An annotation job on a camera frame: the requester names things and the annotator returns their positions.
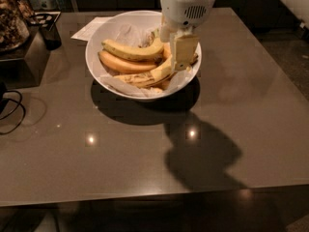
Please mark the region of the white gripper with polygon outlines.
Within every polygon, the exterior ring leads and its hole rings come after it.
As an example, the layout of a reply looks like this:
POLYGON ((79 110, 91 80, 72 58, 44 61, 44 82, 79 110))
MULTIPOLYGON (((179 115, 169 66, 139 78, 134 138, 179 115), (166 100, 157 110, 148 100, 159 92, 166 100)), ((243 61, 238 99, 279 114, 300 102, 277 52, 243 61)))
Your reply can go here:
POLYGON ((170 41, 172 67, 176 72, 191 65, 199 42, 196 35, 173 34, 193 30, 208 18, 215 0, 160 0, 160 40, 170 41))

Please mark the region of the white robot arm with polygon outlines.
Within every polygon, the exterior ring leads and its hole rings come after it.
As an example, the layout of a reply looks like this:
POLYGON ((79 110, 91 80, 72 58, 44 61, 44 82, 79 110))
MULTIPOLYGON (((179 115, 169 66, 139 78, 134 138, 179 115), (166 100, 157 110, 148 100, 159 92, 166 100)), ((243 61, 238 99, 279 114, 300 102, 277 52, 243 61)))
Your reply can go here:
POLYGON ((160 0, 160 38, 170 44, 172 69, 182 71, 193 61, 199 37, 195 29, 208 18, 215 0, 160 0))

